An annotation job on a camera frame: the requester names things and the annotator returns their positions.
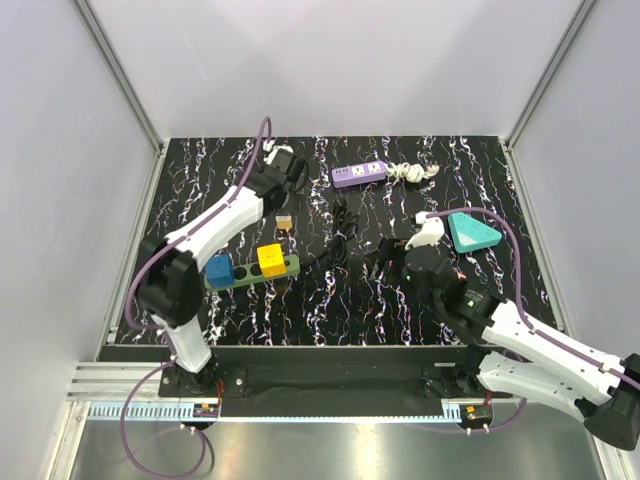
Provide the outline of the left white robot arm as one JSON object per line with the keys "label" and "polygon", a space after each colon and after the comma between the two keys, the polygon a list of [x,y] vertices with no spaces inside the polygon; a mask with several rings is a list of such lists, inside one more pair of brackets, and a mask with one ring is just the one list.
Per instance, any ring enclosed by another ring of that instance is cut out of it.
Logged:
{"label": "left white robot arm", "polygon": [[199,217],[161,240],[142,243],[147,260],[128,295],[168,337],[181,384],[196,396],[215,386],[213,353],[198,320],[205,298],[202,271],[235,235],[276,213],[306,183],[308,162],[284,147],[263,167],[250,165],[239,185]]}

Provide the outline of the green power strip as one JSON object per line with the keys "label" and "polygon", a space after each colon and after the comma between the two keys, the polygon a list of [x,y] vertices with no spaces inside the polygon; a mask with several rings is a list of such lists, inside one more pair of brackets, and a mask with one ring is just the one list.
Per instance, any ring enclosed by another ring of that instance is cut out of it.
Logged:
{"label": "green power strip", "polygon": [[[287,266],[287,271],[283,275],[275,276],[272,278],[266,278],[262,275],[258,262],[252,262],[242,265],[234,265],[234,276],[235,276],[235,284],[227,289],[240,288],[245,286],[250,286],[253,284],[264,283],[266,281],[272,281],[280,278],[285,278],[289,276],[297,275],[300,270],[300,260],[297,255],[287,255],[285,256],[285,264]],[[209,291],[221,291],[220,290],[212,290],[206,280],[205,277],[205,268],[204,268],[204,286]]]}

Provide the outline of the small orange plug adapter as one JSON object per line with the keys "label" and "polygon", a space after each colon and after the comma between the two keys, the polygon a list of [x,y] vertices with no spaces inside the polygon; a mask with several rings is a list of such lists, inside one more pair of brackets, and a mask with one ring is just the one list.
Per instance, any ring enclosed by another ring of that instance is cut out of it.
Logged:
{"label": "small orange plug adapter", "polygon": [[293,217],[291,215],[278,215],[276,217],[276,227],[285,232],[293,229]]}

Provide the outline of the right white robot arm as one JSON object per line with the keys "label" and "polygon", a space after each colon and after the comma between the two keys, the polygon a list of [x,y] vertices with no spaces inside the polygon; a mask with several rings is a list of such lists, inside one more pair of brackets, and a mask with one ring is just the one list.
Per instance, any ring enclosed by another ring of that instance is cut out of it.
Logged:
{"label": "right white robot arm", "polygon": [[466,346],[454,384],[466,396],[486,389],[544,404],[577,419],[625,451],[639,441],[639,356],[599,351],[519,311],[487,285],[454,270],[435,247],[407,249],[383,239],[365,258],[368,273],[430,307]]}

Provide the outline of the teal triangular power strip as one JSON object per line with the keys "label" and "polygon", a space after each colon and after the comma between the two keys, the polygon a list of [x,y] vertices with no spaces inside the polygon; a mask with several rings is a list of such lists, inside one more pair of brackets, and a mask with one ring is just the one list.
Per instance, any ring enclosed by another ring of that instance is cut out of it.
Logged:
{"label": "teal triangular power strip", "polygon": [[447,223],[455,251],[459,254],[494,247],[503,239],[501,232],[466,213],[449,214]]}

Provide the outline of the yellow cube socket adapter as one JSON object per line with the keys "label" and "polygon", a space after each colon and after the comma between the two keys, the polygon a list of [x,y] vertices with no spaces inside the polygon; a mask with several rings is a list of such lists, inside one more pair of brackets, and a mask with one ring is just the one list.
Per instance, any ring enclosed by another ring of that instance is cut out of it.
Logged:
{"label": "yellow cube socket adapter", "polygon": [[256,254],[264,277],[272,278],[286,273],[285,257],[282,246],[279,243],[258,247]]}

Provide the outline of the blue cube socket adapter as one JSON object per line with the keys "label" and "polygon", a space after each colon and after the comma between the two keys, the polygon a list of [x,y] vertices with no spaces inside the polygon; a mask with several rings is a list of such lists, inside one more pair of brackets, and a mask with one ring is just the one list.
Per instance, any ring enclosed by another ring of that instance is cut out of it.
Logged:
{"label": "blue cube socket adapter", "polygon": [[232,287],[235,276],[231,257],[226,253],[211,257],[205,266],[205,277],[212,290]]}

